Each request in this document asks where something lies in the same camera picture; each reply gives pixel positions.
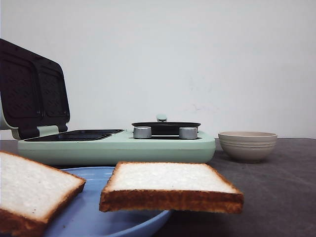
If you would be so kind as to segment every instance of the gray countertop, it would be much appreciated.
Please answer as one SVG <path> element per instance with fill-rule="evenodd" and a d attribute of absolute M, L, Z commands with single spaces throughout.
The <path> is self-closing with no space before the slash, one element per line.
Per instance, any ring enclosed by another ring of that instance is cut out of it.
<path fill-rule="evenodd" d="M 17 141 L 0 148 L 17 153 Z M 217 140 L 209 164 L 244 193 L 242 214 L 175 211 L 155 237 L 315 236 L 316 139 L 280 138 L 256 164 L 231 161 Z"/>

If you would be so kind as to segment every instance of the beige bowl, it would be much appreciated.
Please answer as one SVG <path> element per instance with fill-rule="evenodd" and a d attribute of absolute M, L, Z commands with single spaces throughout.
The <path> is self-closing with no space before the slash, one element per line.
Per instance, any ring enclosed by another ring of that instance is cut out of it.
<path fill-rule="evenodd" d="M 267 132 L 221 132 L 221 147 L 232 159 L 257 163 L 271 153 L 277 135 Z"/>

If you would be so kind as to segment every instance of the white bread slice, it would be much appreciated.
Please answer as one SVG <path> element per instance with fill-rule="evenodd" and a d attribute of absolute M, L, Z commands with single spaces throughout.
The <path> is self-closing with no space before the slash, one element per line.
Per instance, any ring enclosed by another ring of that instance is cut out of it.
<path fill-rule="evenodd" d="M 243 193 L 200 163 L 119 162 L 100 197 L 100 211 L 191 210 L 241 213 Z"/>
<path fill-rule="evenodd" d="M 85 185 L 85 179 L 0 152 L 0 233 L 40 237 L 48 223 Z"/>

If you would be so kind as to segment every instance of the toasted crust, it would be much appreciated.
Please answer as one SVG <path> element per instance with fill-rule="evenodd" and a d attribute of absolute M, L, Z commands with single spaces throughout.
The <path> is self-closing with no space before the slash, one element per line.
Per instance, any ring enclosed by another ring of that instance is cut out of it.
<path fill-rule="evenodd" d="M 101 192 L 99 210 L 116 211 L 120 209 L 147 209 L 147 210 L 191 210 L 223 213 L 241 213 L 243 206 L 243 193 L 233 186 L 231 182 L 215 171 L 223 182 L 229 184 L 236 192 L 222 193 L 213 191 L 194 190 L 119 190 L 111 191 L 109 187 L 113 181 L 116 170 L 129 162 L 119 162 L 111 178 Z"/>
<path fill-rule="evenodd" d="M 15 154 L 0 151 L 0 153 L 7 153 L 12 156 L 17 156 Z M 24 217 L 19 213 L 9 212 L 7 210 L 0 208 L 0 233 L 9 233 L 12 236 L 17 237 L 40 237 L 43 235 L 45 229 L 48 226 L 48 223 L 56 217 L 71 200 L 79 193 L 83 191 L 84 185 L 86 180 L 78 177 L 76 175 L 70 174 L 68 172 L 50 167 L 48 165 L 39 163 L 37 161 L 27 159 L 24 157 L 20 157 L 26 159 L 30 162 L 35 162 L 37 164 L 43 165 L 47 168 L 57 170 L 58 172 L 66 173 L 67 175 L 72 175 L 78 179 L 81 179 L 81 183 L 79 186 L 73 190 L 68 191 L 63 198 L 57 203 L 49 212 L 48 214 L 41 220 L 32 219 L 29 217 Z"/>

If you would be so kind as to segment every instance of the sandwich maker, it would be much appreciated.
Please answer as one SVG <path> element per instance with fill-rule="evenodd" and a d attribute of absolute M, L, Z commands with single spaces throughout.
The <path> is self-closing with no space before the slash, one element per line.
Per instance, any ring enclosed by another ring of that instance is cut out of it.
<path fill-rule="evenodd" d="M 200 123 L 133 123 L 128 129 L 67 131 L 70 111 L 59 64 L 0 39 L 0 128 L 11 129 L 20 155 L 49 165 L 118 161 L 204 163 L 215 140 Z"/>

